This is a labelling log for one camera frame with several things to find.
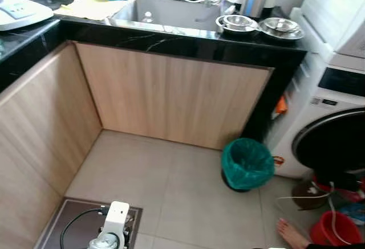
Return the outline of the steel bowl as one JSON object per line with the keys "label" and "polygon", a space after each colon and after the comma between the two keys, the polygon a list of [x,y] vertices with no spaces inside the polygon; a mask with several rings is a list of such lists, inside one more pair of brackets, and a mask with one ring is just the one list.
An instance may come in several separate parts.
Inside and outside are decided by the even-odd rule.
{"label": "steel bowl", "polygon": [[222,15],[221,23],[224,27],[237,31],[252,31],[258,29],[258,23],[245,15]]}
{"label": "steel bowl", "polygon": [[263,27],[281,34],[293,33],[301,29],[297,22],[281,17],[269,17],[268,19],[264,19],[262,24]]}

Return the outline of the white kitchen appliance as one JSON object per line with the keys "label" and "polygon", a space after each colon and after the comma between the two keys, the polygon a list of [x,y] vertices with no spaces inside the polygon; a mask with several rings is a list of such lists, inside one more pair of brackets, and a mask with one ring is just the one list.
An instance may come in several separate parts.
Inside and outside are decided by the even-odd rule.
{"label": "white kitchen appliance", "polygon": [[0,0],[0,32],[26,27],[53,17],[49,7],[29,0]]}

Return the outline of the white washing machine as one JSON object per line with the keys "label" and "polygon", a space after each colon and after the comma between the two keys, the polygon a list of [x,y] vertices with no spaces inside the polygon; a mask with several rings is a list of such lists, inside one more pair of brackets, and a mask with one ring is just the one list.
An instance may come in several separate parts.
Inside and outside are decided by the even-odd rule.
{"label": "white washing machine", "polygon": [[272,113],[264,139],[275,160],[276,175],[302,178],[310,171],[295,158],[295,138],[316,120],[363,107],[364,78],[363,70],[329,64],[318,54],[305,57],[282,96],[287,110]]}

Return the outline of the red plastic basin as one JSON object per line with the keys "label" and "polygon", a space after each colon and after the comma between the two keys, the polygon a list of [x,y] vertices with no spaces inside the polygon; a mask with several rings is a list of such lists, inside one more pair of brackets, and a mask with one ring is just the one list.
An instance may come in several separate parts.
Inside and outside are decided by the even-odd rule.
{"label": "red plastic basin", "polygon": [[329,194],[337,194],[340,197],[350,202],[362,202],[365,200],[365,192],[363,191],[362,181],[340,181],[340,184],[345,184],[345,187],[338,187],[336,181],[331,181],[327,178],[320,178],[317,175],[313,176],[313,184],[323,192]]}

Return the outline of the orange plastic item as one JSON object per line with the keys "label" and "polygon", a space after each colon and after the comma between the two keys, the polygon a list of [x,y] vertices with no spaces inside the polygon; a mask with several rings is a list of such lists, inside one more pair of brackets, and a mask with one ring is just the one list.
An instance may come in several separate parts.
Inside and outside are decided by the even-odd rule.
{"label": "orange plastic item", "polygon": [[272,113],[273,118],[277,118],[280,115],[284,115],[289,110],[289,104],[287,103],[287,98],[282,95],[281,98],[277,101],[277,105],[274,108]]}

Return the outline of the blue plastic bag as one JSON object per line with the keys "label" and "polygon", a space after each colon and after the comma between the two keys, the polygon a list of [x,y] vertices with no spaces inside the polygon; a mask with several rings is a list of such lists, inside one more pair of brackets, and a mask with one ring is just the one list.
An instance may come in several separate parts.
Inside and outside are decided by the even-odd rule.
{"label": "blue plastic bag", "polygon": [[346,215],[355,225],[364,226],[365,224],[365,205],[363,202],[350,203],[338,209],[338,211]]}

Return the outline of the brown round basin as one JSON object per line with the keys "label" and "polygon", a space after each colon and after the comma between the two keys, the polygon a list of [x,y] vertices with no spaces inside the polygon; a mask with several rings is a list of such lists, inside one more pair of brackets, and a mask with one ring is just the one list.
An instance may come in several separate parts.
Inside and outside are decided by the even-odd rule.
{"label": "brown round basin", "polygon": [[333,192],[333,187],[308,179],[297,184],[291,190],[290,196],[299,210],[315,210],[323,207]]}

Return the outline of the large white appliance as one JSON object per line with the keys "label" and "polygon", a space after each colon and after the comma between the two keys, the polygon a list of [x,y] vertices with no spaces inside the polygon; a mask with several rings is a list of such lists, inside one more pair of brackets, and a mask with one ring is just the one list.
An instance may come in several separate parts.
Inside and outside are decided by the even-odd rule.
{"label": "large white appliance", "polygon": [[291,17],[305,49],[320,55],[365,57],[364,0],[303,0]]}

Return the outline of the red plastic bucket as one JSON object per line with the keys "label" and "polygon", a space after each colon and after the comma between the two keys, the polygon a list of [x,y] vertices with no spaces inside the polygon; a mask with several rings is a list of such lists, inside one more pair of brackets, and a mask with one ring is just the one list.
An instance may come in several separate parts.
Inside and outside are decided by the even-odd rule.
{"label": "red plastic bucket", "polygon": [[354,221],[338,211],[326,211],[310,228],[310,239],[322,246],[363,244],[362,233]]}

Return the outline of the person's bare foot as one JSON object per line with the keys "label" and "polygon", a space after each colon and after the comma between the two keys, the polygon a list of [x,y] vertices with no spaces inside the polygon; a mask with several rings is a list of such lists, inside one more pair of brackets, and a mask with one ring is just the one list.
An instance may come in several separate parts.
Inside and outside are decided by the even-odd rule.
{"label": "person's bare foot", "polygon": [[283,218],[279,218],[276,228],[277,233],[290,246],[290,249],[308,249],[308,246],[312,244]]}

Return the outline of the wooden sink cabinet front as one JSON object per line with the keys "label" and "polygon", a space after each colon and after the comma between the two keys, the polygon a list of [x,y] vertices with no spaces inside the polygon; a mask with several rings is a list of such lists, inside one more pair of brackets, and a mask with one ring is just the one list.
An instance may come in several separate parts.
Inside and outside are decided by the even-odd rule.
{"label": "wooden sink cabinet front", "polygon": [[105,129],[221,149],[239,137],[270,70],[77,43]]}

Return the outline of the stainless steel sink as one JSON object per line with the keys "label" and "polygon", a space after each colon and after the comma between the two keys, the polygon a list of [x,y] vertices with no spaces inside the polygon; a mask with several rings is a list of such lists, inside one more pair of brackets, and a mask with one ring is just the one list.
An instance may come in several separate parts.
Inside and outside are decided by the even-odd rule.
{"label": "stainless steel sink", "polygon": [[[135,0],[109,18],[118,27],[141,28],[159,32],[208,35],[218,30],[216,19],[230,14],[233,5],[205,5],[201,2],[173,0]],[[153,14],[153,23],[141,22],[144,12]]]}

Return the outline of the yellow cloth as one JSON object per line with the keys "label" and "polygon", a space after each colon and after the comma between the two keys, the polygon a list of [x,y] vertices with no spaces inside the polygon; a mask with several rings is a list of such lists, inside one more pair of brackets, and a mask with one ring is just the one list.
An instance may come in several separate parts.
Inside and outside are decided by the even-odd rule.
{"label": "yellow cloth", "polygon": [[108,0],[74,0],[68,5],[61,5],[59,9],[53,10],[54,14],[70,15],[81,19],[102,21],[112,17],[122,10],[126,5],[135,0],[108,1]]}

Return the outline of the wooden side cabinet panel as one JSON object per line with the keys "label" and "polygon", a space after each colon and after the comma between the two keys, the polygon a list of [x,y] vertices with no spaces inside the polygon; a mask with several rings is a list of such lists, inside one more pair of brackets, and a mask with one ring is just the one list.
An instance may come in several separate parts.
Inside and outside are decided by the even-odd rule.
{"label": "wooden side cabinet panel", "polygon": [[0,92],[0,249],[33,249],[101,129],[72,43]]}

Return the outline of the brown patterned floor mat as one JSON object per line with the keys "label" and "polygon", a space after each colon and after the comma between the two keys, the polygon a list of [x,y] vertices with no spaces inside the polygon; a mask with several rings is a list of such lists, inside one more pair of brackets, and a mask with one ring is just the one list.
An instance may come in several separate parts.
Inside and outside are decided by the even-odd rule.
{"label": "brown patterned floor mat", "polygon": [[[65,226],[77,215],[89,209],[109,206],[109,202],[97,202],[87,199],[64,197],[62,204],[55,210],[42,231],[34,249],[60,249],[60,235]],[[125,223],[125,247],[135,249],[139,225],[144,211],[132,206],[128,211]],[[104,225],[105,217],[98,213],[88,213],[75,221],[66,231],[63,239],[65,249],[88,249],[91,239],[96,238]]]}

